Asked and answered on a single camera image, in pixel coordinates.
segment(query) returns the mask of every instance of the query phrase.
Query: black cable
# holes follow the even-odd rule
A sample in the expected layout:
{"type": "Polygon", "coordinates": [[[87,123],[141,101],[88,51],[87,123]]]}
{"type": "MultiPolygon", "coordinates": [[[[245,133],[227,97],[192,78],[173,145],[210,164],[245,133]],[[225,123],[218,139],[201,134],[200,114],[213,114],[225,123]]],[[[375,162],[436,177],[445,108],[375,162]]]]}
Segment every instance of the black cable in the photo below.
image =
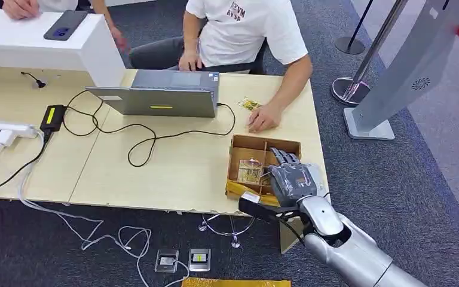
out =
{"type": "Polygon", "coordinates": [[[147,157],[147,159],[141,163],[141,164],[134,164],[131,162],[131,153],[133,152],[133,150],[135,148],[137,148],[139,145],[141,144],[144,144],[145,142],[147,141],[151,141],[151,140],[154,140],[153,143],[152,143],[152,147],[154,147],[154,143],[156,140],[158,139],[167,139],[167,138],[174,138],[176,136],[181,136],[181,135],[185,135],[187,133],[204,133],[204,134],[207,134],[207,135],[215,135],[215,136],[227,136],[231,133],[231,131],[233,131],[234,127],[235,127],[235,123],[237,121],[237,118],[235,117],[235,113],[233,112],[233,110],[231,109],[230,106],[226,105],[225,103],[217,103],[217,106],[226,106],[230,111],[231,111],[231,114],[233,115],[233,125],[231,126],[231,129],[229,131],[227,131],[226,133],[212,133],[212,132],[206,132],[204,130],[188,130],[186,132],[182,132],[182,133],[177,133],[175,135],[169,135],[169,136],[160,136],[160,137],[154,137],[154,138],[149,138],[149,139],[145,139],[141,142],[138,142],[137,144],[133,145],[133,147],[129,150],[129,152],[127,153],[127,161],[129,162],[129,164],[131,164],[132,166],[134,167],[142,167],[144,165],[147,164],[147,162],[149,161],[149,159],[151,158],[151,152],[149,152],[149,155],[147,157]]]}
{"type": "Polygon", "coordinates": [[[298,240],[302,243],[302,245],[305,246],[304,239],[300,236],[300,234],[298,234],[298,232],[296,232],[296,230],[295,230],[289,223],[287,223],[287,222],[286,222],[284,219],[282,219],[282,218],[279,218],[279,217],[276,217],[276,218],[277,218],[277,220],[278,220],[280,223],[284,224],[285,227],[287,227],[288,229],[290,229],[291,232],[295,234],[296,238],[298,238],[298,240]]]}
{"type": "Polygon", "coordinates": [[[153,138],[148,138],[148,139],[144,139],[143,141],[140,141],[138,142],[137,144],[133,145],[133,147],[131,147],[129,149],[129,152],[127,153],[127,161],[129,162],[129,164],[131,164],[132,166],[134,167],[142,167],[144,165],[146,165],[150,158],[152,157],[152,151],[154,150],[154,146],[155,146],[155,143],[158,139],[167,139],[167,138],[174,138],[174,137],[177,137],[177,136],[181,136],[181,135],[185,135],[187,133],[204,133],[204,134],[207,134],[207,135],[216,135],[216,136],[227,136],[228,134],[230,134],[234,127],[235,127],[235,124],[236,124],[236,116],[235,116],[235,113],[233,112],[233,110],[231,109],[230,106],[226,105],[225,103],[217,103],[217,106],[226,106],[230,111],[231,111],[231,114],[233,116],[233,124],[231,126],[231,129],[229,131],[227,131],[226,133],[213,133],[213,132],[207,132],[207,131],[204,131],[204,130],[189,130],[189,131],[186,131],[186,132],[182,132],[182,133],[177,133],[175,135],[167,135],[167,136],[157,136],[157,134],[155,133],[154,130],[152,130],[150,127],[148,126],[145,126],[143,124],[129,124],[127,126],[124,126],[124,127],[121,127],[119,129],[116,129],[116,130],[111,130],[111,131],[106,131],[106,130],[103,130],[99,127],[99,122],[96,118],[96,113],[101,109],[101,107],[103,106],[103,101],[101,101],[101,103],[99,104],[99,106],[97,107],[97,109],[92,113],[92,114],[89,114],[89,113],[86,113],[86,112],[82,112],[82,111],[79,111],[73,107],[71,107],[71,103],[78,97],[80,96],[81,94],[87,92],[88,90],[84,90],[84,91],[81,91],[80,93],[76,94],[69,102],[68,102],[68,105],[66,106],[66,109],[72,109],[73,111],[79,113],[79,114],[82,114],[82,115],[86,115],[88,117],[91,117],[92,119],[92,123],[94,124],[94,128],[88,132],[88,133],[84,133],[84,134],[77,134],[73,131],[71,131],[67,125],[66,125],[66,120],[65,118],[63,119],[62,121],[62,124],[64,125],[64,127],[66,128],[66,130],[75,135],[75,136],[88,136],[90,134],[92,134],[95,130],[99,130],[100,132],[102,133],[106,133],[106,134],[111,134],[111,133],[116,133],[116,132],[120,132],[121,130],[124,130],[124,129],[127,129],[129,127],[133,127],[133,126],[141,126],[141,127],[144,127],[146,129],[148,129],[150,132],[152,132],[152,134],[154,135],[153,138]],[[144,144],[145,142],[148,142],[148,141],[152,141],[152,145],[150,147],[150,150],[149,150],[149,153],[148,153],[148,156],[147,158],[145,159],[145,161],[143,163],[140,163],[140,164],[134,164],[132,161],[131,161],[131,153],[133,152],[133,150],[135,148],[137,148],[139,145],[141,144],[144,144]]]}
{"type": "Polygon", "coordinates": [[[38,88],[44,88],[47,84],[38,80],[35,76],[33,76],[31,73],[26,73],[26,72],[20,72],[22,75],[28,75],[30,76],[31,78],[33,78],[36,83],[38,84],[38,88]]]}
{"type": "Polygon", "coordinates": [[[14,172],[8,179],[6,179],[4,182],[0,183],[0,188],[4,186],[5,184],[9,183],[15,176],[17,176],[24,168],[28,167],[28,165],[32,164],[33,162],[37,161],[42,155],[43,152],[45,151],[47,147],[48,140],[50,139],[51,136],[51,131],[44,131],[44,140],[43,140],[43,145],[41,147],[41,150],[39,151],[38,155],[28,161],[26,164],[24,164],[21,168],[19,168],[16,172],[14,172]]]}

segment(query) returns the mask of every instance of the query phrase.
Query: smartphone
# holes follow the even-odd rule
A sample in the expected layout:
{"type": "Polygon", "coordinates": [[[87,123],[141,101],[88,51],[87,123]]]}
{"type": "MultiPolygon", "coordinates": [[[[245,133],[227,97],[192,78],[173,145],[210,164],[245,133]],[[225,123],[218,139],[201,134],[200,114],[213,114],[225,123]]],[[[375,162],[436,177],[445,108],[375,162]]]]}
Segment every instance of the smartphone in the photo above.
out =
{"type": "Polygon", "coordinates": [[[65,11],[43,36],[47,40],[66,41],[87,16],[86,11],[65,11]]]}

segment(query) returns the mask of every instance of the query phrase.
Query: metal stand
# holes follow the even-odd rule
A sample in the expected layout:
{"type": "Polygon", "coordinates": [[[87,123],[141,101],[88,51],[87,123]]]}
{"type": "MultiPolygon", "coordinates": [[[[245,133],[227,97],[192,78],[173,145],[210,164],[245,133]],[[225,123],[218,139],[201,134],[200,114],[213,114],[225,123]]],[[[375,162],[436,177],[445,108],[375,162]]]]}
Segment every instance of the metal stand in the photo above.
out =
{"type": "Polygon", "coordinates": [[[201,217],[203,218],[203,222],[198,226],[198,230],[200,231],[206,231],[207,228],[210,229],[212,232],[214,232],[215,234],[217,235],[220,235],[220,236],[228,236],[228,237],[231,237],[231,246],[233,248],[239,248],[240,247],[240,241],[238,240],[238,235],[241,235],[242,233],[246,232],[247,230],[249,230],[249,228],[252,226],[252,224],[254,223],[254,217],[251,218],[251,220],[249,221],[249,223],[245,226],[244,229],[242,229],[241,231],[236,231],[235,229],[235,222],[233,220],[233,216],[229,216],[229,223],[231,224],[231,232],[230,233],[226,233],[226,232],[221,232],[221,231],[217,231],[215,230],[212,226],[210,226],[209,222],[216,219],[217,217],[219,217],[220,214],[217,214],[217,215],[214,215],[212,216],[211,218],[209,219],[205,219],[205,215],[201,215],[201,217]]]}
{"type": "Polygon", "coordinates": [[[353,78],[344,77],[338,78],[332,83],[332,95],[340,102],[348,106],[357,106],[370,92],[367,84],[362,82],[365,73],[371,63],[374,55],[379,51],[384,40],[390,33],[395,21],[402,12],[407,0],[396,0],[395,4],[390,10],[388,17],[384,20],[381,29],[377,33],[374,41],[372,42],[367,55],[363,59],[362,64],[353,78]]]}
{"type": "Polygon", "coordinates": [[[344,109],[352,138],[394,138],[388,119],[441,81],[458,27],[459,1],[426,1],[411,33],[376,86],[358,107],[344,109]]]}
{"type": "Polygon", "coordinates": [[[365,51],[365,46],[363,45],[362,42],[359,40],[356,40],[356,34],[360,30],[360,27],[362,26],[363,19],[367,16],[367,13],[372,5],[372,2],[374,0],[370,0],[369,4],[367,4],[367,7],[365,8],[365,12],[363,12],[362,18],[360,19],[360,22],[358,22],[358,26],[356,26],[356,29],[354,30],[353,36],[352,37],[342,37],[338,38],[335,40],[335,46],[339,51],[346,53],[346,54],[351,54],[351,55],[357,55],[363,53],[365,51]]]}

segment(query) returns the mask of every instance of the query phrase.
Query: silver robotic arm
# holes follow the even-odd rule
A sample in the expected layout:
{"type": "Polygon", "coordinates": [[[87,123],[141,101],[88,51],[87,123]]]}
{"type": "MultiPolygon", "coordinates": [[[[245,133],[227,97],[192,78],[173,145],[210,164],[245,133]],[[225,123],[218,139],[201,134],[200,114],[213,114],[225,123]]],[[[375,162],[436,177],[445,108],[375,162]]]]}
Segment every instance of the silver robotic arm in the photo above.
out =
{"type": "Polygon", "coordinates": [[[351,287],[425,287],[394,265],[372,237],[337,213],[326,194],[318,194],[312,164],[300,163],[294,154],[270,150],[279,165],[270,166],[268,173],[281,207],[259,204],[259,197],[244,194],[238,203],[240,211],[267,222],[280,219],[285,224],[299,216],[304,224],[305,247],[351,287]]]}
{"type": "Polygon", "coordinates": [[[336,213],[323,197],[307,197],[299,205],[300,211],[307,214],[317,231],[304,236],[305,247],[333,268],[349,286],[425,287],[394,265],[393,259],[377,246],[373,238],[347,217],[336,213]],[[329,244],[337,234],[342,240],[329,244]]]}

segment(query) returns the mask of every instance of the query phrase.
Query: man's hand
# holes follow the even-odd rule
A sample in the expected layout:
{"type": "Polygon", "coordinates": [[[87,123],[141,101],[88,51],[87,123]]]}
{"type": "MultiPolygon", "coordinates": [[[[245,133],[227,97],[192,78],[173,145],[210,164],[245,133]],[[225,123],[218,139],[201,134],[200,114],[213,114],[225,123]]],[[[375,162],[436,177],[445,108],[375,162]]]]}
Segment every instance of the man's hand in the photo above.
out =
{"type": "Polygon", "coordinates": [[[283,108],[268,103],[255,109],[249,117],[249,132],[259,133],[277,127],[280,123],[283,108]]]}
{"type": "Polygon", "coordinates": [[[14,20],[36,17],[39,14],[37,0],[4,0],[2,9],[14,20]]]}
{"type": "Polygon", "coordinates": [[[201,62],[198,52],[185,50],[179,61],[179,70],[196,71],[196,67],[198,67],[198,69],[203,67],[203,63],[201,62]]]}
{"type": "Polygon", "coordinates": [[[117,27],[110,27],[110,33],[114,37],[115,44],[117,45],[117,48],[120,52],[125,52],[129,50],[126,39],[124,38],[124,36],[122,36],[122,33],[119,31],[119,29],[117,29],[117,27]]]}

